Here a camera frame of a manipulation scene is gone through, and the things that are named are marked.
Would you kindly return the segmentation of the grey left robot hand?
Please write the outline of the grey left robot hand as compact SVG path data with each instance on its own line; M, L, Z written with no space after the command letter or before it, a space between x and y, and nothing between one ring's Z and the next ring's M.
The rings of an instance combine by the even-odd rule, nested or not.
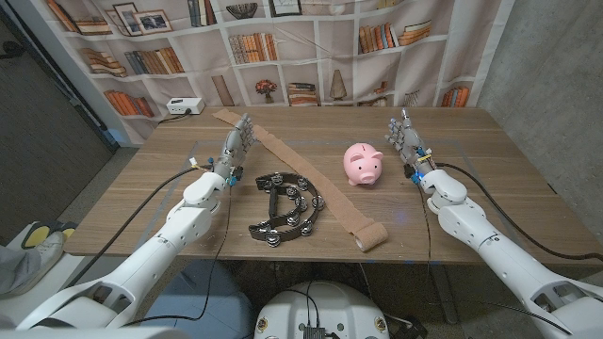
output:
M245 113L228 133L213 171L229 179L237 167L241 167L248 150L256 141L251 117Z

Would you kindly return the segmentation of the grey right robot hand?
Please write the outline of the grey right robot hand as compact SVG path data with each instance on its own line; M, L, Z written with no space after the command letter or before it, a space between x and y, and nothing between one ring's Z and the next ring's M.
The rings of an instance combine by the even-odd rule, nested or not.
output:
M385 139L399 153L406 178L419 181L428 172L437 169L432 160L432 151L412 125L406 107L401 109L400 119L391 119L388 128Z

